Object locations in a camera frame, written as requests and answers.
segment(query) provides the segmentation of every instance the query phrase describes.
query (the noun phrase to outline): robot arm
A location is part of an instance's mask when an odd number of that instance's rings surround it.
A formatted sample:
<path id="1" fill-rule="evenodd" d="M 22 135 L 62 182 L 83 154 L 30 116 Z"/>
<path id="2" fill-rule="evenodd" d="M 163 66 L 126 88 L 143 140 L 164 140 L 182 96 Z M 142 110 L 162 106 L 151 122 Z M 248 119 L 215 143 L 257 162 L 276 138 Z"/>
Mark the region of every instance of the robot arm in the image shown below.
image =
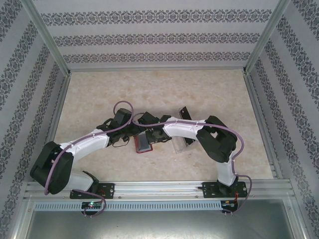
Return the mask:
<path id="1" fill-rule="evenodd" d="M 54 168 L 50 179 L 48 191 L 51 194 L 59 193 L 64 190 L 80 189 L 83 191 L 96 193 L 99 181 L 88 172 L 72 171 L 72 164 L 82 157 L 94 152 L 95 150 L 108 147 L 120 138 L 128 141 L 130 136 L 138 135 L 146 131 L 146 136 L 150 144 L 166 142 L 173 136 L 181 136 L 198 140 L 203 146 L 207 155 L 217 162 L 218 181 L 226 186 L 231 186 L 236 176 L 232 169 L 232 152 L 236 148 L 237 137 L 227 130 L 216 127 L 198 125 L 199 123 L 216 124 L 226 127 L 217 117 L 210 116 L 207 120 L 184 120 L 171 116 L 163 116 L 161 119 L 146 112 L 138 119 L 138 124 L 131 122 L 124 128 L 107 132 L 110 129 L 117 129 L 124 125 L 131 118 L 132 113 L 126 109 L 119 109 L 113 119 L 108 119 L 102 125 L 97 126 L 90 134 L 90 137 L 72 145 L 73 140 L 68 143 L 56 144 L 53 141 L 47 143 L 38 159 L 36 160 L 30 175 L 43 187 L 47 181 L 49 171 L 54 160 L 62 150 L 68 148 L 60 157 Z M 172 122 L 154 127 L 144 126 L 159 122 Z"/>

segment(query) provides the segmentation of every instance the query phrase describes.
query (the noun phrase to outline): beige table surface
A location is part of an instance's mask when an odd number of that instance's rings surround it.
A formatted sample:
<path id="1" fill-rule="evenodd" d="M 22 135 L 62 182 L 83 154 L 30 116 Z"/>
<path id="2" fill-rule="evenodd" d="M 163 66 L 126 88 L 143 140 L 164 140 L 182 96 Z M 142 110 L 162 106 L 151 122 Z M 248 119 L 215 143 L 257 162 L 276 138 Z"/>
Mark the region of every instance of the beige table surface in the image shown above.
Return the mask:
<path id="1" fill-rule="evenodd" d="M 177 116 L 183 106 L 193 120 L 217 116 L 245 140 L 236 172 L 253 179 L 273 178 L 240 70 L 72 73 L 55 142 L 88 134 L 113 117 L 113 106 L 120 100 L 131 102 L 136 113 L 148 111 L 159 118 Z M 180 154 L 172 142 L 154 144 L 153 149 L 137 154 L 131 139 L 127 146 L 95 151 L 73 167 L 100 181 L 217 179 L 216 164 L 200 144 Z"/>

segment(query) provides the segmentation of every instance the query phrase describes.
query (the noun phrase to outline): damask wall panel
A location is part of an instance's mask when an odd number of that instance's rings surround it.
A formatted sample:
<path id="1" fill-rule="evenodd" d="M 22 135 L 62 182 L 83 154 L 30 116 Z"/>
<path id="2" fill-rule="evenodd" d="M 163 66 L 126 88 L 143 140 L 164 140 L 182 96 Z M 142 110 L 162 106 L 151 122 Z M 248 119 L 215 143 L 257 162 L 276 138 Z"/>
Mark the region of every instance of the damask wall panel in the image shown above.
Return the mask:
<path id="1" fill-rule="evenodd" d="M 0 0 L 0 239 L 46 142 L 64 76 L 18 0 Z"/>
<path id="2" fill-rule="evenodd" d="M 311 238 L 319 238 L 318 1 L 291 1 L 264 47 L 253 85 Z"/>
<path id="3" fill-rule="evenodd" d="M 278 0 L 35 0 L 69 68 L 243 67 Z"/>

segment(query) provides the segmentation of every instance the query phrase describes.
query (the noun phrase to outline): metal sheet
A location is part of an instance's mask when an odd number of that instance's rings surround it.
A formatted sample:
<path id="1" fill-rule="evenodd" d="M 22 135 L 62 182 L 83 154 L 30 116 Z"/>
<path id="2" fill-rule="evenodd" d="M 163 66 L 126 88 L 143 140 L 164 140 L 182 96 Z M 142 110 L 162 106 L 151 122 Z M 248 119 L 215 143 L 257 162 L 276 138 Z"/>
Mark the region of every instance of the metal sheet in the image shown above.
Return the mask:
<path id="1" fill-rule="evenodd" d="M 248 201 L 237 215 L 220 212 L 34 212 L 28 239 L 292 239 L 282 200 Z"/>

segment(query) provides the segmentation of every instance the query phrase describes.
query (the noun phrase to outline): black mounting plate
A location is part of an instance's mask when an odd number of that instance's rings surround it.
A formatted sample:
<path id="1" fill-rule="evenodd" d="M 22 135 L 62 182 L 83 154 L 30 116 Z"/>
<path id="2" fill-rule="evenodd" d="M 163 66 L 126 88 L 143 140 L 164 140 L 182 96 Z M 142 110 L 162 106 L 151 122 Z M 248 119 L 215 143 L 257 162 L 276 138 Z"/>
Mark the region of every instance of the black mounting plate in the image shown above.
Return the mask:
<path id="1" fill-rule="evenodd" d="M 105 199 L 113 199 L 114 190 L 115 190 L 114 183 L 99 183 L 97 194 L 102 196 Z M 99 198 L 88 195 L 88 194 L 71 191 L 70 199 L 99 199 Z"/>
<path id="2" fill-rule="evenodd" d="M 220 183 L 218 182 L 203 182 L 201 189 L 203 190 L 204 198 L 235 198 L 236 191 L 238 198 L 245 198 L 247 196 L 247 188 L 245 182 L 235 182 L 231 186 L 231 190 L 228 193 L 222 193 L 219 190 Z"/>

